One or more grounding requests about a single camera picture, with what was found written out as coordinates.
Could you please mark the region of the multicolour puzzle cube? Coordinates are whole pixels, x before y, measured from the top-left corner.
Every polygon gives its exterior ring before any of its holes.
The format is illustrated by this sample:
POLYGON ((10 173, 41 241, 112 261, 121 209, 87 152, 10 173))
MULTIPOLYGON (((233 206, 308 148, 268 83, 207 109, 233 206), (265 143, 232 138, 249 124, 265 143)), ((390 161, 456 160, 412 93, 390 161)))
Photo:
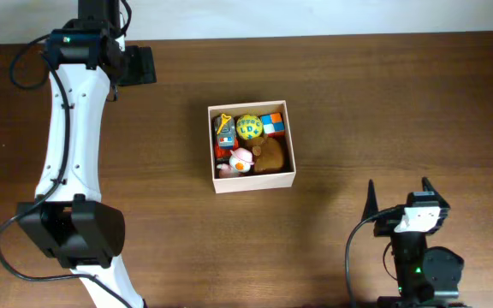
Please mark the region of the multicolour puzzle cube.
POLYGON ((285 125, 280 112, 260 116, 263 123, 264 134, 269 137, 285 135, 285 125))

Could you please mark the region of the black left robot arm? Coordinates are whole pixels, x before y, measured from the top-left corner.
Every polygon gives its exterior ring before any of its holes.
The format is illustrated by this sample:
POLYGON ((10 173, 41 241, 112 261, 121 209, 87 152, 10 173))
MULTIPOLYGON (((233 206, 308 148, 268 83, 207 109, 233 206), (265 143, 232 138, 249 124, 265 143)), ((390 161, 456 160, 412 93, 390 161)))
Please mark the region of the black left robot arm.
POLYGON ((125 221, 103 203, 98 178, 102 116, 122 86, 156 81, 151 49, 126 45, 132 10, 125 1, 81 1, 78 15, 44 35, 51 88, 44 170, 14 222, 36 247, 78 279, 98 307, 143 307, 122 259, 125 221))

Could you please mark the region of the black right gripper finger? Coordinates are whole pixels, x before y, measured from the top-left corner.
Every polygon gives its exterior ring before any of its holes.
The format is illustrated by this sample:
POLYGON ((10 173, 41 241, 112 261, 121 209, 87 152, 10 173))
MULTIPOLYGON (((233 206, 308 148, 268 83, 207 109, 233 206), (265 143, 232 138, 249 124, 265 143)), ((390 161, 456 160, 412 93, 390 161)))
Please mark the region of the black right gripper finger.
POLYGON ((374 181, 368 181, 367 197, 361 220, 368 222, 374 221, 374 216, 378 213, 377 196, 374 181))
POLYGON ((442 195, 432 186, 428 177, 423 177, 422 180, 422 188, 425 192, 432 192, 436 199, 438 200, 440 207, 442 209, 450 209, 449 203, 442 197, 442 195))

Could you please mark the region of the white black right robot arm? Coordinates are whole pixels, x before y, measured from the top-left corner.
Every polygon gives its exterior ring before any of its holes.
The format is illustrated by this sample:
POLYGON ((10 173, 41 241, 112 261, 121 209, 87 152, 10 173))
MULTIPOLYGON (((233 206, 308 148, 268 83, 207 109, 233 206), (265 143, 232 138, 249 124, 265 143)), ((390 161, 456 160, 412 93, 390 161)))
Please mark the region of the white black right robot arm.
POLYGON ((448 217, 450 205, 421 180, 422 190, 410 192, 405 204, 379 210, 373 181, 369 181, 362 220, 374 225, 373 235, 390 239, 399 294, 380 296, 377 307, 450 307, 459 298, 464 259, 442 246, 427 246, 448 217))

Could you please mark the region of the pink cardboard box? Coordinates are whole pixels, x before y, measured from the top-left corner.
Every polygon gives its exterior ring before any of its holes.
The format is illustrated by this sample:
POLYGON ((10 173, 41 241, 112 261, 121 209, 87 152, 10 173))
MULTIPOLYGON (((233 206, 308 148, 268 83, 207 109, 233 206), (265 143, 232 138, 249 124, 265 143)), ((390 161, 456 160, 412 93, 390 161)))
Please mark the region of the pink cardboard box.
MULTIPOLYGON (((294 177, 296 175, 296 166, 294 161, 292 138, 289 129, 288 112, 286 102, 284 100, 210 106, 208 108, 208 124, 211 145, 212 181, 217 193, 233 193, 292 186, 294 182, 294 177), (251 170, 243 176, 235 178, 220 178, 216 166, 221 163, 218 163, 216 161, 214 153, 215 136, 213 122, 215 118, 224 113, 228 116, 232 116, 235 119, 236 123, 237 120, 245 114, 255 115, 260 118, 260 116, 262 115, 276 112, 280 112, 282 114, 282 119, 284 121, 286 132, 284 136, 271 138, 276 139, 283 148, 285 156, 283 169, 277 173, 255 174, 253 165, 251 170)), ((247 149, 246 140, 241 139, 238 134, 237 139, 239 140, 239 148, 247 149)))

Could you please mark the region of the red grey toy truck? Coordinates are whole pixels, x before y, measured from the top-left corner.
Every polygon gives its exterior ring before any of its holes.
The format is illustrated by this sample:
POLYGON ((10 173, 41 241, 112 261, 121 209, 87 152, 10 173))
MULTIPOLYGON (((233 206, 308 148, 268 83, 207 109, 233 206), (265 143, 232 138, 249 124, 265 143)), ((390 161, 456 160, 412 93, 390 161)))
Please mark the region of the red grey toy truck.
POLYGON ((239 148, 235 119, 231 115, 222 113, 215 118, 213 128, 215 159, 218 163, 224 163, 231 157, 231 151, 239 148))

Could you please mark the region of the yellow ball with letters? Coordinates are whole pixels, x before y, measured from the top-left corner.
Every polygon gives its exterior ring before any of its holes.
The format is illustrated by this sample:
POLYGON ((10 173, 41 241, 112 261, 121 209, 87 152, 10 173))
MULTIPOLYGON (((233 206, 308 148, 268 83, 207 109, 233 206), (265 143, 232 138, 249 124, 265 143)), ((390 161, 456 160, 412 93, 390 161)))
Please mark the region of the yellow ball with letters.
POLYGON ((249 140, 259 137, 264 130, 264 124, 255 115, 242 115, 235 123, 238 136, 241 139, 249 140))

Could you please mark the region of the pink duck toy with hat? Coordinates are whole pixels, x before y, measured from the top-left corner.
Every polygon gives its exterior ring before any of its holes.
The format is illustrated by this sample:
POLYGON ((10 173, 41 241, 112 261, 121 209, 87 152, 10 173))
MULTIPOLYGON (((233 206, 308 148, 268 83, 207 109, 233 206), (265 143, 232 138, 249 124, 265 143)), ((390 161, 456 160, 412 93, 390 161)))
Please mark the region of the pink duck toy with hat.
POLYGON ((228 163, 221 163, 216 166, 220 178, 235 178, 248 173, 254 165, 253 154, 244 148, 231 151, 228 163))

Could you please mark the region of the brown plush capybara toy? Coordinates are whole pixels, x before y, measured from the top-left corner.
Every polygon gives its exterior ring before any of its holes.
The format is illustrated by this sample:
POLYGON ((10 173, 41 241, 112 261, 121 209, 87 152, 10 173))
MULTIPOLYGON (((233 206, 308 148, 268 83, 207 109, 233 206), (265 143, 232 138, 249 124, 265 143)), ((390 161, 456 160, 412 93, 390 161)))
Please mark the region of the brown plush capybara toy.
POLYGON ((280 172, 285 163, 281 144, 271 137, 256 137, 246 141, 246 148, 253 154, 254 173, 280 172))

